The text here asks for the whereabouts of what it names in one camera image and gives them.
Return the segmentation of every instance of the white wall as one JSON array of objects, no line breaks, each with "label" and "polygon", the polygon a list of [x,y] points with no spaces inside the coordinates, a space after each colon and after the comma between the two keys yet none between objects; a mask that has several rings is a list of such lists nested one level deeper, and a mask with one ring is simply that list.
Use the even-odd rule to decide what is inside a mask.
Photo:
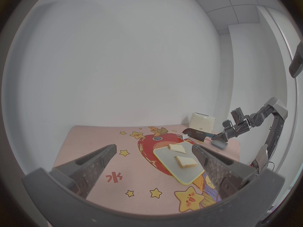
[{"label": "white wall", "polygon": [[[295,80],[290,76],[288,68],[291,63],[291,55],[287,43],[268,10],[264,7],[258,7],[260,24],[262,25],[268,42],[268,48],[271,51],[272,59],[275,63],[275,76],[277,78],[277,97],[287,106],[288,117],[284,123],[281,137],[279,138],[277,147],[270,159],[275,164],[275,171],[285,177],[285,184],[280,193],[283,194],[294,178],[296,172],[293,172],[292,165],[285,164],[284,160],[288,156],[289,150],[292,148],[292,134],[295,126],[296,108],[297,108],[297,87]],[[281,172],[281,166],[286,167],[287,171]]]},{"label": "white wall", "polygon": [[[276,10],[268,9],[272,19],[275,21],[276,26],[278,27],[279,33],[275,33],[276,37],[278,36],[284,38],[284,48],[285,50],[289,50],[290,55],[289,58],[292,58],[296,52],[297,45],[300,42],[300,38],[291,24],[288,17]],[[294,103],[297,104],[296,111],[296,122],[293,125],[294,132],[290,139],[290,144],[288,150],[285,152],[283,164],[278,166],[278,173],[285,177],[285,184],[278,195],[275,203],[278,203],[281,199],[283,199],[284,193],[287,189],[292,185],[292,181],[297,178],[298,171],[301,171],[301,166],[303,162],[303,113],[302,113],[302,105],[303,105],[303,80],[302,73],[296,78],[291,78],[291,83],[294,84],[291,93],[297,89],[297,98]]]},{"label": "white wall", "polygon": [[39,0],[6,60],[11,148],[25,173],[50,170],[74,125],[212,115],[219,70],[218,33],[195,0]]},{"label": "white wall", "polygon": [[[263,28],[260,24],[229,25],[234,56],[234,85],[230,112],[241,107],[244,115],[257,112],[276,95],[275,77]],[[250,164],[266,141],[273,116],[260,127],[242,134],[240,162]]]},{"label": "white wall", "polygon": [[219,40],[221,69],[218,78],[219,92],[213,114],[216,118],[214,122],[215,132],[221,132],[223,130],[222,122],[231,116],[229,108],[234,84],[234,58],[230,34],[220,35]]}]

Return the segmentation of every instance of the pink table mat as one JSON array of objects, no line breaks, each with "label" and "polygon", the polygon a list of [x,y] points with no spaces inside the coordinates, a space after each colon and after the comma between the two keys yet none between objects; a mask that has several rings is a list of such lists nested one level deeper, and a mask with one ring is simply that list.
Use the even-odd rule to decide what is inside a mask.
[{"label": "pink table mat", "polygon": [[198,210],[221,199],[202,173],[192,184],[180,184],[153,155],[153,149],[183,141],[198,143],[239,161],[240,142],[229,140],[225,150],[178,136],[186,125],[158,127],[74,126],[67,135],[54,167],[77,159],[110,144],[117,145],[111,159],[89,193],[87,200],[100,206],[134,214],[167,215]]}]

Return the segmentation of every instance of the bread slice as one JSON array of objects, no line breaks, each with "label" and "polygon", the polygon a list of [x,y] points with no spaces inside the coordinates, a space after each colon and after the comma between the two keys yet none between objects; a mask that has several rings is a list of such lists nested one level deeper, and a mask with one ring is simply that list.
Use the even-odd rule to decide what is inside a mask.
[{"label": "bread slice", "polygon": [[185,167],[194,167],[197,165],[197,162],[193,158],[189,157],[175,157],[179,166],[183,169]]},{"label": "bread slice", "polygon": [[186,151],[182,145],[169,144],[169,149],[186,154]]}]

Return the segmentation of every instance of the cartoon star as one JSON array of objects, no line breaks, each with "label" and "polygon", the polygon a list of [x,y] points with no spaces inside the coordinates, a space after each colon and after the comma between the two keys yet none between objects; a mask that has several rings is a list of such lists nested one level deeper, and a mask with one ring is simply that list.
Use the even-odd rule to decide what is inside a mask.
[{"label": "cartoon star", "polygon": [[133,133],[130,134],[130,136],[135,137],[137,140],[140,139],[140,138],[145,138],[145,136],[143,135],[143,133],[138,133],[138,132],[135,132],[135,131],[133,131]]},{"label": "cartoon star", "polygon": [[151,131],[156,131],[158,128],[154,127],[154,126],[151,126],[149,127],[151,129]]},{"label": "cartoon star", "polygon": [[134,191],[127,190],[126,195],[128,195],[128,197],[130,198],[131,196],[134,196]]},{"label": "cartoon star", "polygon": [[175,192],[175,196],[180,201],[180,212],[198,210],[200,202],[204,199],[204,196],[197,194],[193,187],[189,187],[186,191]]},{"label": "cartoon star", "polygon": [[129,153],[127,152],[127,149],[126,150],[120,150],[119,155],[127,156],[127,155],[129,155]]},{"label": "cartoon star", "polygon": [[151,192],[151,198],[156,197],[157,199],[159,199],[159,198],[160,198],[160,195],[162,194],[162,193],[158,190],[158,188],[155,188],[154,190],[150,190],[150,192]]}]

